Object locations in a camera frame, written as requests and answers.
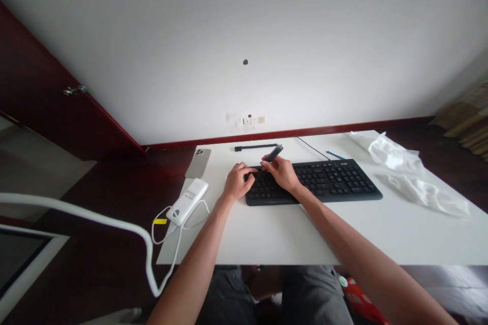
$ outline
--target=white desk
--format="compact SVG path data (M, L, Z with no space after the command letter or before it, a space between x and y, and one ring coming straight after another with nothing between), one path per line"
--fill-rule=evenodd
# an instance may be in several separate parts
M370 155L346 134L307 136L303 139L323 153L329 150L344 158L355 159L380 189L383 199L379 201L326 205L398 264L488 265L488 215L474 204L470 203L470 217L459 219L410 203L383 184L381 176L387 170L375 164ZM284 150L280 156L294 163L325 160L296 138L198 146L212 150L202 178L209 184L204 199L210 209L222 193L227 174L235 163L243 161L249 166L259 165L261 157L272 150L259 148L234 152L234 146L271 143L282 144ZM424 180L460 196L431 172ZM191 179L186 179L182 191L190 182ZM204 208L199 207L191 220L198 222L204 212ZM202 226L183 232L177 263L181 262ZM173 234L163 244L157 264L172 262L177 236ZM217 256L217 264L338 263L301 205L249 207L244 198L232 207Z

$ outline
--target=hand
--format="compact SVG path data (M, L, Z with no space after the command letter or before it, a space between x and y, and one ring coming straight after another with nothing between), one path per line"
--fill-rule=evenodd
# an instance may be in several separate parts
M244 175L248 173L257 173L257 170L248 167L243 162L234 165L229 175L227 175L222 197L234 203L246 194L254 184L254 175L252 174L249 174L248 180L244 181Z
M301 186L290 160L285 160L277 156L272 163L268 163L264 161L267 157L268 155L264 155L263 161L261 162L263 170L268 170L281 188L291 192Z

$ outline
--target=curtain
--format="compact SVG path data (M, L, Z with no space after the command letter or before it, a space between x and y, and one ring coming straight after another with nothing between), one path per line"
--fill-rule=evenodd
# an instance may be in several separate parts
M430 123L447 129L463 147L488 161L488 82L441 111Z

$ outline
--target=red wooden baseboard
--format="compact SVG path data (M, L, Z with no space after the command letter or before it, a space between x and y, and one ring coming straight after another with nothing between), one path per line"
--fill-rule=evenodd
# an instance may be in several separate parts
M391 119L391 120L376 121L376 122L341 124L341 125L327 126L327 127L289 129L287 131L264 132L264 133L251 134L251 135L214 137L214 138L200 139L200 140L168 142L162 144L146 145L143 146L143 148L145 149L146 147L149 147L151 150L166 150L172 148L182 148L182 147L197 146L197 145L210 145L210 144L226 143L226 142L257 141L257 140L268 140L273 138L327 135L327 134L343 133L343 132L350 132L350 131L367 131L369 129L407 127L412 125L427 125L432 120L432 118L433 118L432 116L429 116L429 117L417 117L417 118L405 118L405 119Z

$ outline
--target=skin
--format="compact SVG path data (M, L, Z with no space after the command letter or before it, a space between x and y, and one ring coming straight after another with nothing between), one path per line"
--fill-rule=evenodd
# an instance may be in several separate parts
M456 324L407 272L301 185L289 160L277 156L272 163L262 161L261 165L303 205L336 257L388 320L395 324ZM232 204L254 183L252 175L247 182L243 179L252 172L256 170L243 162L231 170L224 192L161 295L148 325L195 323L210 285L225 222Z

